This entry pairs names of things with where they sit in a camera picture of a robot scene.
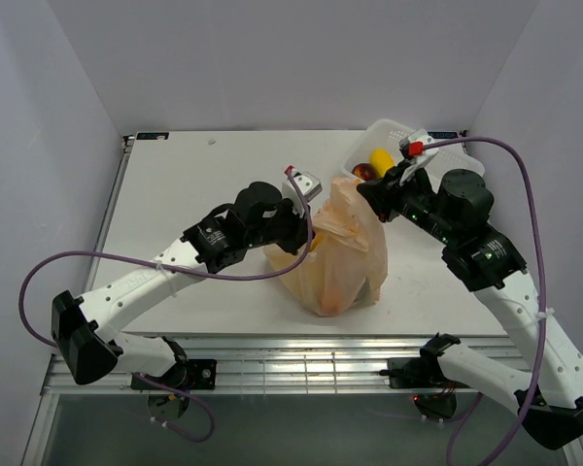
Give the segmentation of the yellow banana bunch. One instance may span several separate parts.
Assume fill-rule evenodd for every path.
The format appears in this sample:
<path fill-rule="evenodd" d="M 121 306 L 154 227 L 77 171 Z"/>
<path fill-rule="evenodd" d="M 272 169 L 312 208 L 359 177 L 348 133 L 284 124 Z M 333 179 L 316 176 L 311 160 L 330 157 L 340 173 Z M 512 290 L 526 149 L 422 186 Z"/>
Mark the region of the yellow banana bunch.
<path fill-rule="evenodd" d="M 325 235 L 322 233 L 317 233 L 311 242 L 309 251 L 312 252 L 315 248 L 324 240 Z"/>

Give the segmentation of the banana print plastic bag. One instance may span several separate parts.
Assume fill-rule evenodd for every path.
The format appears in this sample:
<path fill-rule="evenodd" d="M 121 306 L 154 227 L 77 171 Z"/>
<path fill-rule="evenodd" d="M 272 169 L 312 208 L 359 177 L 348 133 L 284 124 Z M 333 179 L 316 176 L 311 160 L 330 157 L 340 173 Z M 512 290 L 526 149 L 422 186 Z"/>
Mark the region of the banana print plastic bag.
<path fill-rule="evenodd" d="M 291 295 L 318 316 L 374 305 L 388 276 L 384 228 L 357 192 L 359 183 L 332 180 L 329 198 L 313 215 L 315 235 L 324 234 L 324 240 L 281 277 Z"/>

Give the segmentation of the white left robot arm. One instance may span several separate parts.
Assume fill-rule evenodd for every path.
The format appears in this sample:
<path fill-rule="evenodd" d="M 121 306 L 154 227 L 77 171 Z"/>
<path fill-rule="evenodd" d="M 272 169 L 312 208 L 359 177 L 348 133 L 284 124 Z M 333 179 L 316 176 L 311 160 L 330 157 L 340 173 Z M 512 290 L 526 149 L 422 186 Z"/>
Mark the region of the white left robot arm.
<path fill-rule="evenodd" d="M 248 250 L 305 250 L 313 236 L 305 206 L 321 190 L 318 180 L 299 172 L 280 188 L 253 182 L 185 230 L 152 266 L 78 297 L 68 291 L 54 297 L 51 335 L 74 382 L 86 385 L 125 371 L 169 388 L 184 385 L 189 360 L 176 342 L 127 334 L 125 327 L 182 289 L 241 262 Z"/>

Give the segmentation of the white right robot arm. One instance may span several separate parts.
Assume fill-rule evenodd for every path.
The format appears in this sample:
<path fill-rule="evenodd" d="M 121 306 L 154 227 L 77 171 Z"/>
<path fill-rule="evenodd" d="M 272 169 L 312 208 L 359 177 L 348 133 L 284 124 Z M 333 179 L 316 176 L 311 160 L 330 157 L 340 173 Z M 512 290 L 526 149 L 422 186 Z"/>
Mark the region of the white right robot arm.
<path fill-rule="evenodd" d="M 478 174 L 455 169 L 433 189 L 417 172 L 403 183 L 402 168 L 361 183 L 358 193 L 382 222 L 403 216 L 440 241 L 448 270 L 500 323 L 538 379 L 490 359 L 459 338 L 437 333 L 417 357 L 384 370 L 393 381 L 416 385 L 467 385 L 522 415 L 528 434 L 547 449 L 561 449 L 583 435 L 583 355 L 561 325 L 538 309 L 527 264 L 510 240 L 489 222 L 494 196 Z"/>

